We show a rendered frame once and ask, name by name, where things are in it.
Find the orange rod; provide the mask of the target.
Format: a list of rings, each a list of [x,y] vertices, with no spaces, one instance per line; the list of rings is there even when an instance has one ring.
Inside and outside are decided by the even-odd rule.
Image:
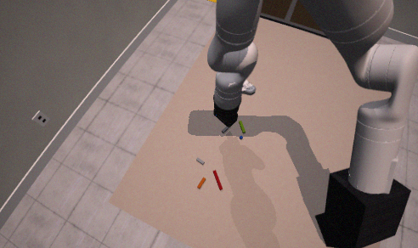
[[[201,182],[199,183],[199,185],[197,186],[198,189],[201,188],[202,184],[206,181],[205,178],[202,178]]]

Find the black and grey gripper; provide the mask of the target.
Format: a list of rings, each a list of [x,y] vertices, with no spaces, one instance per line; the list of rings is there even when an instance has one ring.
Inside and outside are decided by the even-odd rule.
[[[241,94],[235,99],[224,99],[220,97],[216,89],[213,95],[214,110],[213,114],[226,126],[231,127],[238,118],[238,110],[241,103],[241,95],[253,95],[256,88],[247,80],[243,84]]]

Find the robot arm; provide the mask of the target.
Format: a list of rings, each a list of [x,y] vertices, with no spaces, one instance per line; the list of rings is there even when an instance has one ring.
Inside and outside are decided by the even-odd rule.
[[[391,99],[359,107],[348,172],[348,182],[354,188],[368,194],[389,194],[418,75],[418,47],[374,45],[391,24],[393,0],[299,2],[335,45],[360,87],[392,94]],[[215,89],[224,99],[241,94],[256,66],[258,51],[252,41],[262,5],[263,0],[216,2],[216,32],[207,62],[217,72]]]

